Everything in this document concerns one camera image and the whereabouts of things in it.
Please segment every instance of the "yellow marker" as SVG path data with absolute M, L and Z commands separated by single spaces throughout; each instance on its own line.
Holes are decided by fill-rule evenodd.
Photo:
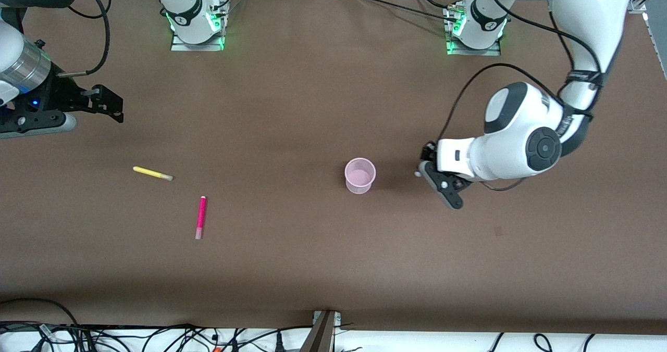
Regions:
M 157 171 L 153 171 L 153 170 L 149 170 L 149 169 L 144 169 L 143 167 L 139 167 L 139 166 L 132 167 L 132 169 L 136 172 L 140 172 L 142 174 L 147 174 L 147 175 L 150 175 L 152 177 L 156 177 L 156 178 L 160 178 L 160 179 L 165 179 L 165 180 L 168 180 L 168 181 L 172 181 L 174 179 L 174 177 L 172 177 L 171 175 L 162 174 L 162 172 L 157 172 Z

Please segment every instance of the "pink marker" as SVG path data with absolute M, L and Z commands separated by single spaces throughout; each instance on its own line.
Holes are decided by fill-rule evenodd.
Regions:
M 202 229 L 204 228 L 204 217 L 206 217 L 206 196 L 202 196 L 200 200 L 200 215 L 197 217 L 197 233 L 195 239 L 202 239 Z

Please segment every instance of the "metal bracket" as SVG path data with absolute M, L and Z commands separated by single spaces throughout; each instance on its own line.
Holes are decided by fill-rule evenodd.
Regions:
M 627 12 L 631 14 L 642 14 L 646 12 L 646 5 L 644 5 L 644 3 L 641 3 L 641 5 L 635 6 L 634 1 L 630 1 L 627 4 Z
M 314 326 L 308 333 L 299 352 L 331 352 L 334 330 L 340 326 L 340 313 L 336 311 L 316 311 L 313 313 Z

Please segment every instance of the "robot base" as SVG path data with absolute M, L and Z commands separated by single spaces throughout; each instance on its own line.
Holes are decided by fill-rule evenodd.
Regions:
M 171 38 L 171 51 L 223 51 L 225 48 L 225 34 L 227 32 L 227 19 L 229 17 L 229 2 L 215 11 L 212 15 L 211 22 L 215 26 L 219 26 L 219 32 L 216 32 L 210 39 L 198 44 L 185 43 L 174 32 Z
M 443 8 L 442 14 L 447 18 L 460 19 L 461 11 L 457 7 L 451 5 L 449 8 Z M 447 41 L 448 55 L 482 55 L 482 56 L 499 56 L 500 55 L 500 39 L 497 39 L 490 48 L 477 50 L 476 48 L 469 48 L 465 46 L 456 36 L 453 35 L 454 27 L 458 25 L 456 22 L 445 22 L 445 39 Z

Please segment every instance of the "brown table surface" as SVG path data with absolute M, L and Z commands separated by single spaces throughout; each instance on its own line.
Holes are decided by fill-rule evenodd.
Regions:
M 109 60 L 77 79 L 123 96 L 123 124 L 77 113 L 73 133 L 2 141 L 0 297 L 60 300 L 81 323 L 289 326 L 329 308 L 359 329 L 667 331 L 667 82 L 641 15 L 583 146 L 513 191 L 472 186 L 453 211 L 413 175 L 420 148 L 486 64 L 557 88 L 556 36 L 515 20 L 502 56 L 448 56 L 435 18 L 244 0 L 224 51 L 172 53 L 159 9 L 114 0 Z M 543 1 L 515 10 L 547 22 Z M 102 52 L 101 20 L 31 9 L 24 24 L 66 70 Z M 481 134 L 488 98 L 517 80 L 481 77 L 448 136 Z M 354 157 L 377 167 L 363 196 L 343 181 Z M 67 321 L 48 305 L 0 317 Z

